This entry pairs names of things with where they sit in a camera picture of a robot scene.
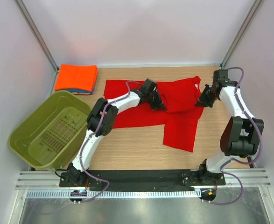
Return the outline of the red t shirt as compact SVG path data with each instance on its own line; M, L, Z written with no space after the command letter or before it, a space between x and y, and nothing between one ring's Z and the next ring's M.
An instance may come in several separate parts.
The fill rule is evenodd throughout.
M153 111L148 104L130 108L117 116L114 128L164 125L163 144L193 152L202 107L195 104L201 94L198 76L158 82L157 90L166 106L165 111Z

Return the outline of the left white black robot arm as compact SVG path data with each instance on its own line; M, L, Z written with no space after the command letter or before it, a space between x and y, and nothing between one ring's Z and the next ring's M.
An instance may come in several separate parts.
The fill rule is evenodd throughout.
M99 98L87 118L87 130L83 143L74 160L68 165L65 180L72 185L83 186L88 177L87 169L100 141L111 132L117 115L142 104L150 108L165 111L167 108L157 90L158 84L146 79L135 89L130 89L130 81L126 82L127 93L112 99Z

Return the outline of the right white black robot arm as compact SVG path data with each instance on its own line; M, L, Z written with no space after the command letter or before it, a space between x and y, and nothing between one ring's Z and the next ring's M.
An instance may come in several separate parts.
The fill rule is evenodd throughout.
M212 84L205 86L195 106L213 107L217 99L231 117L220 138L220 152L199 166L197 178L202 185L219 182L224 168L233 161L242 163L242 158L253 155L258 159L263 148L264 122L249 111L241 96L240 82L232 81L225 69L214 71Z

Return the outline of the orange folded t shirt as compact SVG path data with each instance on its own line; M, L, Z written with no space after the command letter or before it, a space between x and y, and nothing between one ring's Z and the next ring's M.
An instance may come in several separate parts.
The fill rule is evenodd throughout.
M54 90L93 92L98 75L96 65L79 66L62 64Z

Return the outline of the blue folded t shirt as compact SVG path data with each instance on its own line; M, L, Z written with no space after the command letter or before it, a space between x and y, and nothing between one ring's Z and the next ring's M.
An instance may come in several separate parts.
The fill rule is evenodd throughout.
M81 89L66 89L66 90L75 95L92 95L94 93L94 89L91 91L81 90Z

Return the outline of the olive green plastic basket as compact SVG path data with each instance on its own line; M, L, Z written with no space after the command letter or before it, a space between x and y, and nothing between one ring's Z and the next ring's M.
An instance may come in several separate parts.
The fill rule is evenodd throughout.
M90 112L81 98L57 91L10 134L8 145L35 169L62 169L83 142Z

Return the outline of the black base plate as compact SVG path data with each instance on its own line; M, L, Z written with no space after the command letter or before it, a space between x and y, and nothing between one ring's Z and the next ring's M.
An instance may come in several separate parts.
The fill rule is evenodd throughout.
M107 191L123 192L171 192L190 190L193 186L224 186L223 174L210 172L174 169L174 170L90 170L80 175L78 180L71 178L67 172L61 173L60 187L84 187L88 184L91 191L101 191L108 180Z

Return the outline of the aluminium frame rail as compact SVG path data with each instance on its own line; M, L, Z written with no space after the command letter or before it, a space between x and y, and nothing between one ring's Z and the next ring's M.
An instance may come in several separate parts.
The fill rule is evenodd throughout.
M236 175L244 187L271 187L264 168L225 169ZM16 189L55 189L59 187L60 178L49 171L22 171L16 183Z

